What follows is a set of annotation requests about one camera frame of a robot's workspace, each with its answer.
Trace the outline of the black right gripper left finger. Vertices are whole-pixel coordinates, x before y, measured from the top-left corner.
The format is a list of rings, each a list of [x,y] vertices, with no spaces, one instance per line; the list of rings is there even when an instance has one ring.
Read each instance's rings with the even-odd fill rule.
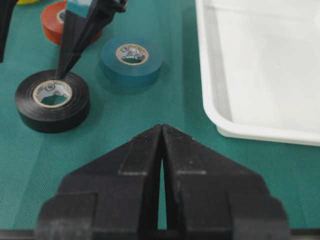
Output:
[[[138,240],[158,228],[162,126],[63,177],[46,201],[37,240]]]

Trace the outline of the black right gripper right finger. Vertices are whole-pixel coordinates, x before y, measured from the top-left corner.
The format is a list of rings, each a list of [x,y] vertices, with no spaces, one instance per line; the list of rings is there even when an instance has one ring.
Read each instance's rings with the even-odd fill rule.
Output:
[[[255,171],[162,126],[167,227],[185,240],[287,240],[282,203]]]

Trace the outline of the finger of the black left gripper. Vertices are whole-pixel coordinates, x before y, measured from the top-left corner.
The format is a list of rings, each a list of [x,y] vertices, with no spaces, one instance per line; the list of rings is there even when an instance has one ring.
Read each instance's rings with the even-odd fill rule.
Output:
[[[0,62],[3,62],[12,13],[18,0],[0,1]]]
[[[93,38],[126,11],[126,0],[68,0],[55,79],[63,79]]]

